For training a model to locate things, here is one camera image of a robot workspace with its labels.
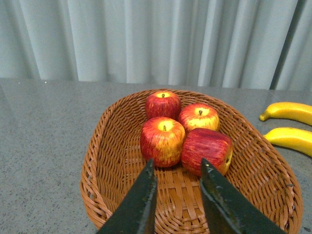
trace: apple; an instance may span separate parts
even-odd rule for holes
[[[171,167],[181,161],[184,140],[185,131],[178,121],[154,117],[143,124],[140,150],[147,161],[154,159],[156,167]]]
[[[163,116],[177,120],[180,111],[180,97],[173,92],[158,91],[146,98],[145,113],[147,119]]]
[[[201,176],[201,160],[204,157],[225,175],[232,155],[233,142],[227,135],[210,129],[195,128],[184,141],[181,161],[187,171]]]
[[[186,134],[194,128],[207,128],[219,131],[220,120],[217,111],[205,103],[193,103],[182,109],[178,117]]]

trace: curtain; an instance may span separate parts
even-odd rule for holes
[[[0,0],[0,78],[312,91],[312,0]]]

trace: wicker basket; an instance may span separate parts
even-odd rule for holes
[[[106,109],[94,130],[82,166],[80,191],[86,212],[97,228],[116,210],[145,166],[139,137],[146,121],[146,97],[156,91],[142,91],[118,100]],[[226,103],[191,91],[169,91],[180,96],[182,107],[203,102],[217,110],[220,131],[234,142],[226,178],[280,228],[287,233],[298,233],[303,214],[301,191],[294,173],[278,151]],[[208,234],[199,178],[181,164],[170,169],[156,168],[155,174],[158,178],[156,233]]]

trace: yellow banana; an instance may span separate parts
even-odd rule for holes
[[[269,118],[287,118],[312,126],[312,106],[296,102],[276,102],[259,116],[261,121]]]
[[[298,128],[274,128],[264,135],[271,144],[305,153],[312,157],[312,132]]]

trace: table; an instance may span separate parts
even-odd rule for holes
[[[290,126],[286,119],[258,120],[277,101],[312,105],[311,92],[110,82],[0,79],[0,233],[95,233],[81,199],[81,166],[93,130],[105,109],[146,89],[204,93],[237,109],[260,133]],[[277,147],[301,186],[301,234],[312,229],[312,158]]]

